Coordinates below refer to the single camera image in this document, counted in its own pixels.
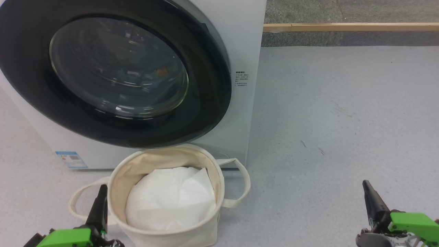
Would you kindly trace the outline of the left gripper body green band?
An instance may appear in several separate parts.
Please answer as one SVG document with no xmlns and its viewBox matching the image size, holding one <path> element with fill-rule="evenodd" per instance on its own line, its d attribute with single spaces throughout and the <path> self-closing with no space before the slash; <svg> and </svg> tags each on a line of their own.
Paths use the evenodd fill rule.
<svg viewBox="0 0 439 247">
<path fill-rule="evenodd" d="M 125 247 L 118 239 L 108 240 L 106 232 L 92 225 L 36 233 L 23 247 Z"/>
</svg>

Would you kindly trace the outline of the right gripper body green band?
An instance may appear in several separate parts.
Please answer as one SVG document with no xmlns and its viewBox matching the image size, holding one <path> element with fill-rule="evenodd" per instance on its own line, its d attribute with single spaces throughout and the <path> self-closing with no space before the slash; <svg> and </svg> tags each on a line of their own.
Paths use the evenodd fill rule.
<svg viewBox="0 0 439 247">
<path fill-rule="evenodd" d="M 369 224 L 356 236 L 357 247 L 439 247 L 439 219 L 426 214 L 382 211 Z"/>
</svg>

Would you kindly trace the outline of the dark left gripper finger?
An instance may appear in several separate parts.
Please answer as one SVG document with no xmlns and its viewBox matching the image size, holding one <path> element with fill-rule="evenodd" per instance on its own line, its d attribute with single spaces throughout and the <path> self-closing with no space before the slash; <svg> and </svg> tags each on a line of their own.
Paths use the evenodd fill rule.
<svg viewBox="0 0 439 247">
<path fill-rule="evenodd" d="M 100 234 L 107 232 L 108 224 L 108 186 L 101 185 L 98 192 L 98 231 Z"/>
<path fill-rule="evenodd" d="M 104 185 L 100 186 L 98 195 L 87 217 L 86 225 L 95 228 L 97 232 L 104 231 Z"/>
</svg>

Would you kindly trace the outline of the round washing machine door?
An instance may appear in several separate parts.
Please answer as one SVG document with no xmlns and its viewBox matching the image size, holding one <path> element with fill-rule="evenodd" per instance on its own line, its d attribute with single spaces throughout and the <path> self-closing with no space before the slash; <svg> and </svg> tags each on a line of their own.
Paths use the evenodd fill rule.
<svg viewBox="0 0 439 247">
<path fill-rule="evenodd" d="M 214 37 L 171 0 L 5 0 L 0 69 L 53 122 L 129 148 L 205 135 L 232 95 Z"/>
</svg>

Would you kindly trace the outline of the white cloth in basket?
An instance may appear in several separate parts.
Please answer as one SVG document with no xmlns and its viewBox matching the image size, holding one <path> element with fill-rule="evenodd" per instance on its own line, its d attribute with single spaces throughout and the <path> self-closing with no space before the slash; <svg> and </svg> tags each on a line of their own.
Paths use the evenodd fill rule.
<svg viewBox="0 0 439 247">
<path fill-rule="evenodd" d="M 154 170 L 133 186 L 125 214 L 133 228 L 163 232 L 199 224 L 215 207 L 207 170 L 176 167 Z"/>
</svg>

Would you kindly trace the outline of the cream fabric laundry basket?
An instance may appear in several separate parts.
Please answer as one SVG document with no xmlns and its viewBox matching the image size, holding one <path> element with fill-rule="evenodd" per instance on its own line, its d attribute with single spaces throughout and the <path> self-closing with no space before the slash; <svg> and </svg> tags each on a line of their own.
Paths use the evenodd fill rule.
<svg viewBox="0 0 439 247">
<path fill-rule="evenodd" d="M 236 200 L 225 198 L 225 179 L 221 166 L 229 163 L 235 164 L 244 180 L 243 194 Z M 180 230 L 158 232 L 130 226 L 125 209 L 131 189 L 154 170 L 184 166 L 204 168 L 207 171 L 215 195 L 213 212 L 194 226 Z M 139 150 L 121 161 L 109 177 L 101 178 L 74 192 L 68 204 L 74 217 L 84 221 L 87 219 L 87 216 L 77 212 L 76 203 L 86 189 L 100 185 L 108 186 L 108 225 L 119 226 L 136 247 L 208 247 L 217 241 L 221 208 L 237 207 L 250 191 L 251 180 L 246 167 L 237 158 L 216 159 L 207 150 L 194 144 Z"/>
</svg>

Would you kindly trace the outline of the white front-load washing machine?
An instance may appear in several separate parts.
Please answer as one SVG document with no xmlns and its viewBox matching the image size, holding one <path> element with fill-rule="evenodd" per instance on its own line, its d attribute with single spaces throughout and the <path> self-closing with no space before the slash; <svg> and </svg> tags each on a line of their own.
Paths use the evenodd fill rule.
<svg viewBox="0 0 439 247">
<path fill-rule="evenodd" d="M 205 135 L 180 144 L 194 144 L 207 150 L 216 159 L 237 158 L 245 164 L 266 0 L 171 1 L 187 10 L 207 27 L 226 58 L 232 82 L 229 106 L 220 122 Z M 72 132 L 45 117 L 27 103 L 11 86 L 1 69 L 0 87 L 54 153 L 77 152 L 90 170 L 113 169 L 132 153 L 161 148 L 117 146 Z"/>
</svg>

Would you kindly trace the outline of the blue energy label sticker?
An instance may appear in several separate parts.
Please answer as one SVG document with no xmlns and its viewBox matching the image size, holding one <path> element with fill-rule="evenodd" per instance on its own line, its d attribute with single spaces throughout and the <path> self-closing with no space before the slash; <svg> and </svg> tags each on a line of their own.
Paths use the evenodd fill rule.
<svg viewBox="0 0 439 247">
<path fill-rule="evenodd" d="M 81 157 L 77 152 L 56 151 L 55 153 L 69 169 L 77 169 L 77 170 L 88 169 L 88 166 L 81 159 Z"/>
</svg>

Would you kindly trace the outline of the wooden floor edge strip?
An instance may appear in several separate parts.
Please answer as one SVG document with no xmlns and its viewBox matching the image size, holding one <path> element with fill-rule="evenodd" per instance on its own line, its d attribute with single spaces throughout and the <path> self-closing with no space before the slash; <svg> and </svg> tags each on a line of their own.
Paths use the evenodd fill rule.
<svg viewBox="0 0 439 247">
<path fill-rule="evenodd" d="M 436 23 L 276 23 L 263 32 L 439 32 Z"/>
</svg>

